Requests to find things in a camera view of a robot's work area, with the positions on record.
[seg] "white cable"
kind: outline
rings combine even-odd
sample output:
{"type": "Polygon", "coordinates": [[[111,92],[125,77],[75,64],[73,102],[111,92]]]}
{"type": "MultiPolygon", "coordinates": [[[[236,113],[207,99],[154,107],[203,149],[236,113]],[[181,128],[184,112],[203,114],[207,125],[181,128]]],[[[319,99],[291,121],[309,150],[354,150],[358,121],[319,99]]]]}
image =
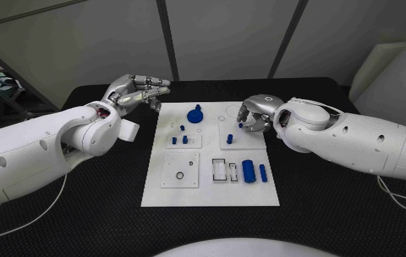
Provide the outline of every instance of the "white cable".
{"type": "Polygon", "coordinates": [[[10,234],[11,232],[16,232],[18,229],[24,228],[26,226],[28,226],[28,225],[30,225],[33,222],[36,222],[36,221],[40,219],[40,217],[47,213],[47,211],[49,211],[50,208],[53,207],[53,205],[54,205],[54,203],[56,203],[56,201],[57,201],[57,199],[59,199],[59,196],[60,196],[60,194],[62,194],[62,191],[63,191],[63,188],[64,188],[64,183],[66,183],[66,177],[67,177],[67,174],[64,175],[63,184],[62,184],[62,187],[60,187],[59,194],[57,194],[57,196],[56,196],[56,198],[54,198],[54,200],[53,200],[53,203],[50,204],[49,208],[46,209],[46,211],[44,211],[44,212],[36,217],[36,219],[33,219],[26,225],[18,226],[18,228],[16,228],[16,229],[13,229],[13,230],[10,230],[10,231],[1,233],[0,236],[7,235],[7,234],[10,234]]]}
{"type": "Polygon", "coordinates": [[[383,189],[384,192],[388,193],[388,195],[390,195],[393,201],[397,203],[397,205],[399,205],[403,209],[406,209],[406,206],[401,205],[401,203],[397,201],[394,195],[396,195],[397,197],[404,198],[404,199],[406,199],[406,197],[401,196],[401,195],[399,195],[399,194],[394,194],[393,192],[390,192],[390,190],[388,190],[388,188],[387,188],[387,186],[386,186],[386,183],[384,183],[383,179],[380,178],[380,176],[375,176],[375,177],[377,177],[377,180],[378,180],[378,187],[383,189]]]}
{"type": "Polygon", "coordinates": [[[305,103],[311,103],[315,104],[318,106],[324,106],[328,107],[329,109],[332,109],[334,111],[337,111],[339,114],[344,114],[344,111],[341,111],[339,109],[334,108],[332,106],[325,105],[324,103],[315,102],[314,100],[303,100],[303,99],[296,99],[295,97],[289,100],[289,102],[305,102],[305,103]]]}

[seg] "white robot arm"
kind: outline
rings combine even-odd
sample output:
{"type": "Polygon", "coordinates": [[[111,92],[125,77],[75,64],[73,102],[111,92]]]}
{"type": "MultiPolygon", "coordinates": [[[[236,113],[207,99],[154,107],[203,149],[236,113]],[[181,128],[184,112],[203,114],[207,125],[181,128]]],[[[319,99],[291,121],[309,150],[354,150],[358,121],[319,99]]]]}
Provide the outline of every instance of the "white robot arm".
{"type": "Polygon", "coordinates": [[[99,102],[0,129],[0,204],[62,177],[80,162],[103,155],[116,138],[134,141],[138,124],[121,119],[139,103],[160,111],[170,81],[124,75],[99,102]]]}
{"type": "Polygon", "coordinates": [[[246,121],[252,112],[257,121],[243,126],[244,131],[265,132],[273,122],[278,138],[293,151],[314,152],[350,169],[406,180],[406,127],[337,109],[338,114],[329,115],[321,106],[256,95],[243,101],[237,121],[246,121]]]}

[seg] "blue object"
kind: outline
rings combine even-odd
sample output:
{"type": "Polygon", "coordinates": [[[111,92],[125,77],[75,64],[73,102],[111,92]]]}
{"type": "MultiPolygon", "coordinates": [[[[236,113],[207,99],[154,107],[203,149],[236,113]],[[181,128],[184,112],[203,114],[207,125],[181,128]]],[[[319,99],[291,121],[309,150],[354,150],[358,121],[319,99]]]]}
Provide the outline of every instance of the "blue object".
{"type": "Polygon", "coordinates": [[[259,165],[259,170],[260,170],[262,182],[267,182],[266,171],[265,171],[265,165],[263,164],[259,165]]]}
{"type": "Polygon", "coordinates": [[[229,134],[227,138],[226,138],[226,143],[231,144],[233,143],[233,135],[229,134]]]}
{"type": "Polygon", "coordinates": [[[243,181],[244,182],[255,182],[256,181],[252,160],[243,161],[243,181]]]}
{"type": "Polygon", "coordinates": [[[203,112],[198,104],[196,105],[196,108],[188,111],[187,120],[190,123],[198,123],[203,120],[203,112]]]}

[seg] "hole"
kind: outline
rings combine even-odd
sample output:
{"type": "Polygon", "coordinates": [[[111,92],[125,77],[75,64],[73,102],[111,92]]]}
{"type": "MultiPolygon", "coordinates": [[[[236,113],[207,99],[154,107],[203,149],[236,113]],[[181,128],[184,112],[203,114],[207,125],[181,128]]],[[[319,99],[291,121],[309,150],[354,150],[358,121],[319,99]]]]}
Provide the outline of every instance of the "hole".
{"type": "Polygon", "coordinates": [[[5,162],[5,158],[0,157],[0,166],[5,167],[7,166],[7,162],[5,162]]]}
{"type": "Polygon", "coordinates": [[[47,151],[47,143],[44,142],[44,140],[40,140],[40,147],[44,151],[47,151]]]}

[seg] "black table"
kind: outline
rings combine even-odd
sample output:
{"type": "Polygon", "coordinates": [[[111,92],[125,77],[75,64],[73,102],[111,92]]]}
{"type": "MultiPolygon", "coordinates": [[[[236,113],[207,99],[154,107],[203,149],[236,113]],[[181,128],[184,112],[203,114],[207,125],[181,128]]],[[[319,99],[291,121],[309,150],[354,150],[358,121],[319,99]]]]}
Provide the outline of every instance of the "black table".
{"type": "MultiPolygon", "coordinates": [[[[73,90],[63,109],[99,100],[108,85],[73,90]]],[[[357,113],[328,78],[174,82],[162,102],[242,101],[255,94],[316,100],[357,113]]],[[[142,104],[125,116],[141,125],[135,142],[116,141],[106,155],[67,175],[62,197],[41,219],[0,237],[0,255],[151,256],[204,239],[279,239],[341,256],[406,256],[406,210],[375,177],[293,152],[265,133],[279,207],[141,208],[158,114],[142,104]]],[[[386,179],[404,193],[406,182],[386,179]]],[[[47,208],[62,179],[0,207],[0,232],[47,208]]]]}

